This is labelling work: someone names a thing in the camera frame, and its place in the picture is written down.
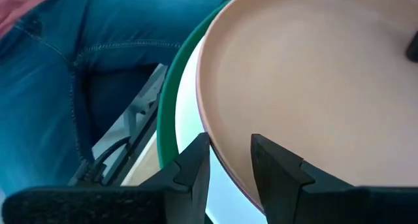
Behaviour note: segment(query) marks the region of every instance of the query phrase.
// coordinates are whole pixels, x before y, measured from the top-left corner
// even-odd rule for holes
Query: jeans
[[[81,159],[93,160],[92,132],[101,119],[92,116],[118,104],[86,100],[88,80],[146,72],[150,63],[170,65],[190,32],[220,3],[47,0],[19,20],[0,40],[0,187],[6,196],[68,184]],[[90,95],[105,98],[106,89],[112,88],[99,86]]]

